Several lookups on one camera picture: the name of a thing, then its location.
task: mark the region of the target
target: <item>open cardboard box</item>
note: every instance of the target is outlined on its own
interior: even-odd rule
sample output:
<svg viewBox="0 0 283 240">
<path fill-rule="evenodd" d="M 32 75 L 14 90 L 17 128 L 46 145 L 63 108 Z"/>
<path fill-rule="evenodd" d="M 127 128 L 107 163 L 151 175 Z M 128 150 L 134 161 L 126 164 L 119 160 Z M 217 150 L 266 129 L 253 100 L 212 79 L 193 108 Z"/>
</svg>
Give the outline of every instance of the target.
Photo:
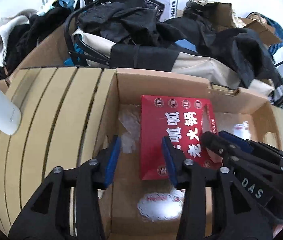
<svg viewBox="0 0 283 240">
<path fill-rule="evenodd" d="M 68 57 L 62 27 L 47 37 L 20 64 L 21 68 L 62 65 Z M 105 69 L 100 78 L 85 131 L 82 154 L 92 158 L 113 135 L 125 129 L 118 121 L 121 105 L 140 105 L 141 95 L 209 98 L 213 105 L 218 130 L 232 131 L 234 124 L 248 121 L 251 139 L 265 141 L 271 134 L 282 148 L 283 135 L 277 125 L 273 107 L 266 97 L 240 88 L 228 91 L 212 87 L 207 79 L 139 69 Z M 168 180 L 141 181 L 139 151 L 121 152 L 113 185 L 100 200 L 100 210 L 108 239 L 175 239 L 179 219 L 151 221 L 137 208 L 146 193 L 166 192 Z M 211 198 L 207 190 L 206 232 L 211 231 Z"/>
<path fill-rule="evenodd" d="M 265 45 L 270 46 L 283 42 L 275 35 L 275 29 L 273 27 L 246 18 L 240 19 L 246 24 L 244 28 L 256 31 Z M 232 4 L 219 3 L 210 16 L 209 21 L 213 24 L 217 32 L 221 32 L 229 28 L 235 28 L 235 23 L 233 22 Z"/>
</svg>

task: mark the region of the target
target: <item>clothing pile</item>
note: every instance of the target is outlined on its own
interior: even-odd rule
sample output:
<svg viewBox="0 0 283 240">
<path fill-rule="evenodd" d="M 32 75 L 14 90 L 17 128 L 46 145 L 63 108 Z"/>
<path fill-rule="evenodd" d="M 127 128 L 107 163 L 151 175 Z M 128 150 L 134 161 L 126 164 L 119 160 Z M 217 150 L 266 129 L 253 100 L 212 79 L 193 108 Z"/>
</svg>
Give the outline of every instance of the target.
<svg viewBox="0 0 283 240">
<path fill-rule="evenodd" d="M 46 10 L 27 9 L 0 20 L 0 79 L 5 79 L 74 10 L 73 0 L 56 0 Z"/>
<path fill-rule="evenodd" d="M 161 12 L 166 5 L 160 0 L 97 0 L 76 15 L 77 30 L 71 46 L 67 43 L 70 55 L 76 56 L 67 59 L 65 65 L 105 67 L 107 62 L 110 68 L 182 73 L 208 78 L 211 83 L 231 89 L 257 88 L 268 95 L 281 85 L 272 54 L 283 43 L 270 47 L 269 52 L 259 34 L 245 28 L 247 23 L 234 12 L 230 13 L 233 26 L 221 26 L 220 31 L 220 26 L 217 28 L 212 21 L 217 17 L 212 12 L 219 4 L 216 0 L 190 0 L 181 17 L 161 22 L 158 10 Z M 171 15 L 175 16 L 176 8 L 177 2 L 172 1 Z M 65 22 L 73 9 L 73 0 L 57 0 L 40 12 L 25 10 L 2 19 L 0 79 L 9 76 L 45 37 Z M 268 18 L 267 21 L 277 24 Z M 94 60 L 96 53 L 102 61 Z M 262 80 L 268 80 L 274 88 Z"/>
<path fill-rule="evenodd" d="M 78 16 L 73 36 L 79 35 L 88 48 L 109 58 L 110 68 L 189 74 L 233 89 L 249 88 L 261 80 L 272 80 L 275 88 L 281 84 L 272 56 L 254 30 L 217 32 L 194 3 L 187 3 L 182 17 L 160 22 L 156 10 L 143 0 L 100 2 Z M 105 67 L 86 59 L 81 64 Z"/>
</svg>

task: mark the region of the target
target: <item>cardboard box with chinese text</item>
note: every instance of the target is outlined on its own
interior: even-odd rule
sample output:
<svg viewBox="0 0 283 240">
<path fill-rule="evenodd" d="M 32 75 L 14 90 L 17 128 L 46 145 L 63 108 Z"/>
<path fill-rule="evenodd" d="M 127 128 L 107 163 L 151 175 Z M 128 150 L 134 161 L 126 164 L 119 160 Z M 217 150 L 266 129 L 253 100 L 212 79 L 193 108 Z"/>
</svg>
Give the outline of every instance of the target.
<svg viewBox="0 0 283 240">
<path fill-rule="evenodd" d="M 217 169 L 221 163 L 212 162 L 207 150 L 200 145 L 203 125 L 217 134 L 211 102 L 203 98 L 163 96 L 141 97 L 140 178 L 167 179 L 161 151 L 163 136 L 168 135 L 175 148 L 187 159 L 202 167 Z"/>
</svg>

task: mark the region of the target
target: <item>metal screw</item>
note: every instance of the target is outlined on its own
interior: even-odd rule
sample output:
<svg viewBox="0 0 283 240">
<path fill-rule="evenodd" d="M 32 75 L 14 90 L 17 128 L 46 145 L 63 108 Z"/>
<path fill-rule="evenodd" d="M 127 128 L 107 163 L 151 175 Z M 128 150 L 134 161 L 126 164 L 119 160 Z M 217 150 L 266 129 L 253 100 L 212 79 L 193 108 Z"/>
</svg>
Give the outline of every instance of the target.
<svg viewBox="0 0 283 240">
<path fill-rule="evenodd" d="M 185 160 L 184 160 L 184 164 L 185 164 L 185 165 L 188 165 L 188 166 L 191 166 L 191 165 L 194 165 L 194 161 L 191 160 L 191 159 L 185 159 Z"/>
<path fill-rule="evenodd" d="M 220 172 L 224 173 L 224 174 L 227 174 L 227 173 L 229 173 L 229 169 L 227 167 L 221 167 L 220 168 Z"/>
<path fill-rule="evenodd" d="M 62 172 L 62 167 L 55 167 L 54 168 L 54 173 L 61 173 Z"/>
<path fill-rule="evenodd" d="M 239 161 L 238 157 L 236 157 L 236 156 L 232 156 L 231 159 L 232 159 L 233 161 L 235 161 L 235 162 L 238 162 L 238 161 Z"/>
<path fill-rule="evenodd" d="M 97 165 L 98 164 L 98 160 L 97 159 L 91 159 L 88 161 L 89 165 Z"/>
</svg>

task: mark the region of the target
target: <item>plastic wrap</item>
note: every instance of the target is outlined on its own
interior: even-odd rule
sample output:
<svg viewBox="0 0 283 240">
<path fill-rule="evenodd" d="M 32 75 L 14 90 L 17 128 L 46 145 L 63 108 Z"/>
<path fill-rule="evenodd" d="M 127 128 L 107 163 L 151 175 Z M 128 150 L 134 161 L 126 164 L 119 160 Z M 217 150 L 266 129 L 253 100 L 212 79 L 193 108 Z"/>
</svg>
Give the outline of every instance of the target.
<svg viewBox="0 0 283 240">
<path fill-rule="evenodd" d="M 123 153 L 132 153 L 139 147 L 140 106 L 121 106 L 118 119 L 126 129 L 121 135 Z"/>
</svg>

